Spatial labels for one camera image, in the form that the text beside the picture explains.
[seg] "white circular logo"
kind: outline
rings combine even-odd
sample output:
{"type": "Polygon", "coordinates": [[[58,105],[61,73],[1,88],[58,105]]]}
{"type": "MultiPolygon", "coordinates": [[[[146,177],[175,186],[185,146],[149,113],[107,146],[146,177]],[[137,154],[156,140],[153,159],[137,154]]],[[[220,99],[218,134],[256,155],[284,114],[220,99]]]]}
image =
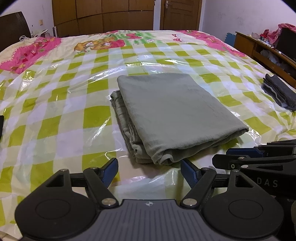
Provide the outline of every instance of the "white circular logo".
{"type": "Polygon", "coordinates": [[[145,205],[147,205],[148,207],[150,207],[150,206],[152,206],[152,205],[153,205],[153,202],[151,202],[151,201],[148,201],[148,202],[146,202],[146,203],[145,203],[145,205]]]}

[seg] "metal pin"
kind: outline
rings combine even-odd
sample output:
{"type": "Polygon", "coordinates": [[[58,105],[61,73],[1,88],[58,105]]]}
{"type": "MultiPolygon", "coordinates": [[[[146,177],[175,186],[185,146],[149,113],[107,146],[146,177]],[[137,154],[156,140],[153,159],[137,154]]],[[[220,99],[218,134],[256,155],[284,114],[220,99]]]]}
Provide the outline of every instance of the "metal pin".
{"type": "Polygon", "coordinates": [[[102,200],[102,204],[105,206],[112,206],[116,203],[116,200],[114,198],[105,198],[102,200]]]}
{"type": "Polygon", "coordinates": [[[194,198],[186,198],[183,200],[183,204],[186,206],[194,206],[197,204],[197,200],[194,198]]]}

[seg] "checkered plastic sheet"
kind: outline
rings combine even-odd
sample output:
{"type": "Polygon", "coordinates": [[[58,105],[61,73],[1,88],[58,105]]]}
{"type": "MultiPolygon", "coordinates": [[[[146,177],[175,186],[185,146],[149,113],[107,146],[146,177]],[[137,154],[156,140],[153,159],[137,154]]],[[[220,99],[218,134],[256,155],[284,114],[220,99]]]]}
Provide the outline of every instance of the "checkered plastic sheet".
{"type": "Polygon", "coordinates": [[[5,118],[0,230],[20,236],[15,207],[57,170],[81,172],[112,157],[119,160],[111,187],[117,198],[181,199],[189,187],[177,164],[164,167],[129,160],[110,103],[118,76],[163,72],[190,74],[250,127],[241,137],[191,157],[200,167],[210,166],[213,154],[233,146],[296,138],[295,113],[279,107],[260,87],[269,71],[249,57],[206,44],[130,45],[40,61],[21,75],[0,70],[0,114],[5,118]]]}

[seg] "door panel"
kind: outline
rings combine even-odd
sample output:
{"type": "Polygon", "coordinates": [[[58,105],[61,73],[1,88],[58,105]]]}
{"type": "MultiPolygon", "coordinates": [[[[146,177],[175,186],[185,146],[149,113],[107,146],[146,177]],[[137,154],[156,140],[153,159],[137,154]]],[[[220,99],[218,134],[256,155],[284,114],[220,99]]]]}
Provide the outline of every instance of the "door panel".
{"type": "Polygon", "coordinates": [[[164,30],[195,30],[201,0],[169,0],[164,12],[164,30]]]}
{"type": "Polygon", "coordinates": [[[103,13],[128,11],[128,0],[102,0],[102,11],[103,13]]]}
{"type": "Polygon", "coordinates": [[[129,12],[130,30],[153,30],[153,11],[129,12]]]}
{"type": "Polygon", "coordinates": [[[101,0],[76,0],[77,17],[87,17],[102,13],[101,0]]]}
{"type": "Polygon", "coordinates": [[[128,29],[128,12],[104,13],[104,32],[128,29]]]}
{"type": "Polygon", "coordinates": [[[78,19],[80,35],[103,33],[102,14],[78,19]]]}
{"type": "Polygon", "coordinates": [[[52,14],[55,26],[76,19],[76,1],[52,0],[52,14]]]}
{"type": "Polygon", "coordinates": [[[57,25],[57,32],[60,38],[80,35],[77,19],[57,25]]]}
{"type": "Polygon", "coordinates": [[[154,0],[129,0],[129,10],[154,10],[154,0]]]}

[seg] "gray fabric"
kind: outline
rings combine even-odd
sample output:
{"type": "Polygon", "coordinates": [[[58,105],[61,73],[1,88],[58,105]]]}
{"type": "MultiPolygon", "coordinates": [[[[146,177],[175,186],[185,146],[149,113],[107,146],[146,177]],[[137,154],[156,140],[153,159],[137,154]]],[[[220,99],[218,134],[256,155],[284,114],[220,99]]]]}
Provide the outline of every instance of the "gray fabric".
{"type": "Polygon", "coordinates": [[[187,74],[119,76],[111,101],[138,163],[171,164],[248,127],[187,74]]]}
{"type": "Polygon", "coordinates": [[[276,75],[269,76],[266,74],[262,89],[270,95],[275,102],[285,109],[296,111],[296,93],[293,92],[279,77],[276,75]]]}

